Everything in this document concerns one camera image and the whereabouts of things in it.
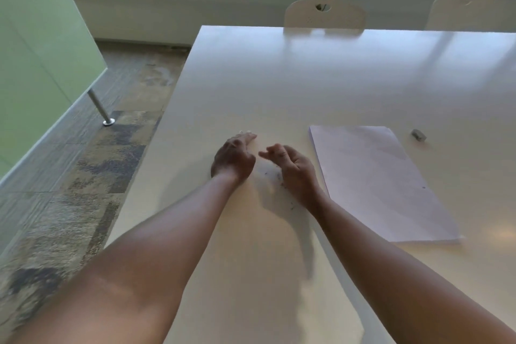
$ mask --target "sheet of paper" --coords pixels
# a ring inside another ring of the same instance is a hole
[[[310,126],[330,197],[391,242],[453,241],[457,224],[387,127]]]

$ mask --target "tabletop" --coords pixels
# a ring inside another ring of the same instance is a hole
[[[510,33],[202,27],[108,242],[205,182],[240,130],[316,164],[309,125],[387,126],[464,236],[400,247],[516,329],[515,69]],[[364,343],[392,340],[262,159],[176,322],[170,342],[359,342],[361,324]]]

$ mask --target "green panel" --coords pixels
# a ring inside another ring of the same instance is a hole
[[[2,158],[0,158],[0,180],[2,179],[2,177],[4,175],[7,174],[7,172],[9,170],[11,170],[11,165],[9,165],[9,163],[7,163],[6,161],[4,161]]]
[[[1,13],[0,44],[0,156],[17,163],[70,102]]]
[[[0,3],[0,9],[72,102],[106,68],[73,0]]]

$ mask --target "chair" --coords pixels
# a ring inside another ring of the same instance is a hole
[[[435,0],[426,30],[497,32],[507,12],[501,0]]]
[[[326,6],[319,11],[317,5]],[[353,28],[364,30],[365,11],[343,0],[298,0],[285,11],[286,28]]]

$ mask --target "floor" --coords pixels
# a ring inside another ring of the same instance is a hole
[[[116,123],[81,98],[0,185],[0,342],[102,249],[188,50],[98,43],[94,90]]]

